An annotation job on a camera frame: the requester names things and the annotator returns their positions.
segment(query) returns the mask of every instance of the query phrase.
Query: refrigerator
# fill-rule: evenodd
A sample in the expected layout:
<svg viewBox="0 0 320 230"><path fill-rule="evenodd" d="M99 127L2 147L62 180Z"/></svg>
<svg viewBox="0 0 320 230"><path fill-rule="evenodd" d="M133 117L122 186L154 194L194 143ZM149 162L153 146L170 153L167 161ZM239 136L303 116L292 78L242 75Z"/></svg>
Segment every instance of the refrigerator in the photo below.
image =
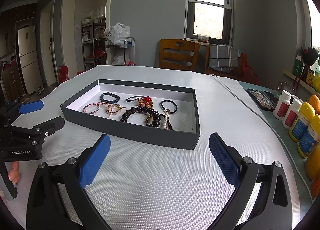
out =
<svg viewBox="0 0 320 230"><path fill-rule="evenodd" d="M19 59L27 93L31 94L43 86L36 51L36 27L18 30Z"/></svg>

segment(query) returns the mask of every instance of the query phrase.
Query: screw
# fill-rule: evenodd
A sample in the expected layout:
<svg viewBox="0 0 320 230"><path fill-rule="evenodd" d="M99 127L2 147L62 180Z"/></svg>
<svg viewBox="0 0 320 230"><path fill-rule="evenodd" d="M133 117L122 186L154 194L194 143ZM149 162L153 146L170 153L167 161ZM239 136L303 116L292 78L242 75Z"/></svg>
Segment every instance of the screw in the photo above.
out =
<svg viewBox="0 0 320 230"><path fill-rule="evenodd" d="M38 167L41 168L41 169L44 168L44 167L45 167L45 162L41 162L41 163L38 165Z"/></svg>
<svg viewBox="0 0 320 230"><path fill-rule="evenodd" d="M279 161L275 161L275 165L276 165L277 167L279 167L279 168L282 166L281 162L279 162Z"/></svg>
<svg viewBox="0 0 320 230"><path fill-rule="evenodd" d="M70 159L68 160L68 164L70 164L70 165L75 164L76 161L77 161L76 158L70 158Z"/></svg>
<svg viewBox="0 0 320 230"><path fill-rule="evenodd" d="M252 163L252 159L250 157L244 157L243 160L245 163Z"/></svg>

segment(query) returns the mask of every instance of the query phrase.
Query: window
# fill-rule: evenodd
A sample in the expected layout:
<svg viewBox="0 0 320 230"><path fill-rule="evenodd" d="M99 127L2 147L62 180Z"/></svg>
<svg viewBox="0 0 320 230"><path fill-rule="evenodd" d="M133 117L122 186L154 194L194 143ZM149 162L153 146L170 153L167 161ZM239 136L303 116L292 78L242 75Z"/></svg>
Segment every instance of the window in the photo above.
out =
<svg viewBox="0 0 320 230"><path fill-rule="evenodd" d="M311 19L311 47L320 52L320 13L312 0L307 0ZM310 67L313 71L318 66L318 60Z"/></svg>
<svg viewBox="0 0 320 230"><path fill-rule="evenodd" d="M229 44L232 0L187 0L185 37L209 36L209 42Z"/></svg>

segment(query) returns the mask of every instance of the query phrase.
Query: table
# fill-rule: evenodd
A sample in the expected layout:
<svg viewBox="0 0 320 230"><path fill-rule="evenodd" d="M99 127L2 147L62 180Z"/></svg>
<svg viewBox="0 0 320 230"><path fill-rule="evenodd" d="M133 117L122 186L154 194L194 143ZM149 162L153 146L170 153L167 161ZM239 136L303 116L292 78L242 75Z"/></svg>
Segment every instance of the table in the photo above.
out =
<svg viewBox="0 0 320 230"><path fill-rule="evenodd" d="M58 86L42 99L42 110L21 115L14 125L35 124L62 116L60 104L97 79L131 80L194 88L201 135L194 150L180 150L110 136L111 149L94 182L86 187L102 217L114 229L207 229L230 198L229 185L208 145L217 132L227 145L257 163L282 163L289 184L293 226L300 220L299 194L292 167L272 130L234 98L217 78L189 71L138 66L97 66ZM221 78L253 110L262 114L243 87ZM62 130L45 139L43 161L62 164L91 147L101 133L66 121ZM28 193L40 161L20 163L18 197L7 207L25 227ZM244 222L253 207L260 184L256 184L239 220ZM67 209L77 216L61 187Z"/></svg>
<svg viewBox="0 0 320 230"><path fill-rule="evenodd" d="M264 88L261 86L257 86L257 85L252 85L249 83L245 83L245 82L239 82L239 84L244 88L244 90L246 90L247 88L252 88L255 90L259 90L259 91L263 91L266 90L268 92L273 93L275 96L279 97L280 93L278 91L272 90L270 88ZM303 176L305 182L308 184L309 188L311 185L311 181L307 178L305 170L304 170L304 163L305 160L304 158L302 158L300 156L300 154L297 151L297 144L291 140L291 138L289 137L288 134L288 130L286 128L284 128L284 126L282 125L281 120L276 119L272 112L269 111L264 111L262 109L260 109L264 115L264 117L267 119L268 123L273 127L273 129L276 130L276 132L279 134L279 136L281 137L281 139L283 140L284 144L286 145L286 147L288 148L300 174ZM311 203L311 199L310 196L308 194L308 191L306 189L306 186L304 185L304 183L302 182L300 176L298 175L297 171L295 170L289 156L288 159L290 161L290 164L293 168L293 173L294 173L294 177L296 180L296 184L297 184L297 188L298 188L298 192L299 192L299 199L300 199L300 218L303 218L304 215L307 213L307 211L309 210L309 208L311 207L312 203Z"/></svg>

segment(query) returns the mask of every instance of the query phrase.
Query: blue gripper pad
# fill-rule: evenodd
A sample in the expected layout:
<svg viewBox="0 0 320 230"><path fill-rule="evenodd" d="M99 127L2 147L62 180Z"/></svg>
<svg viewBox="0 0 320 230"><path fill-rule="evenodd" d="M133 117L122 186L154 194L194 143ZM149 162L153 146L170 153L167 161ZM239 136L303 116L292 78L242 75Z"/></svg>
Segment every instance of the blue gripper pad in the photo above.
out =
<svg viewBox="0 0 320 230"><path fill-rule="evenodd" d="M217 161L228 183L237 188L240 183L240 168L227 151L226 144L221 141L214 134L210 135L210 151Z"/></svg>
<svg viewBox="0 0 320 230"><path fill-rule="evenodd" d="M97 144L95 144L94 150L83 163L80 168L80 178L79 184L84 189L85 186L90 185L95 176L98 173L104 159L106 158L110 150L111 140L110 137L106 134L103 134L99 139Z"/></svg>
<svg viewBox="0 0 320 230"><path fill-rule="evenodd" d="M22 104L18 109L19 113L26 114L34 111L41 110L43 108L43 102L41 100Z"/></svg>

